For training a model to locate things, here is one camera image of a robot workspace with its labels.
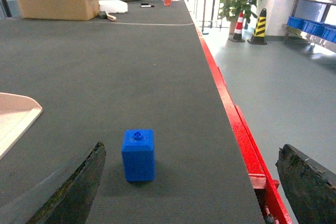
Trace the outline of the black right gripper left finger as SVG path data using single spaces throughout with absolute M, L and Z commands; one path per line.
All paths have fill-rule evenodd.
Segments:
M 100 185 L 106 150 L 99 141 L 1 208 L 1 223 L 85 223 Z

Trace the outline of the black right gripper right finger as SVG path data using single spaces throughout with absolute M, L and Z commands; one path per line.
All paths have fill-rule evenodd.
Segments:
M 335 173 L 290 144 L 279 149 L 276 166 L 299 223 L 335 223 Z

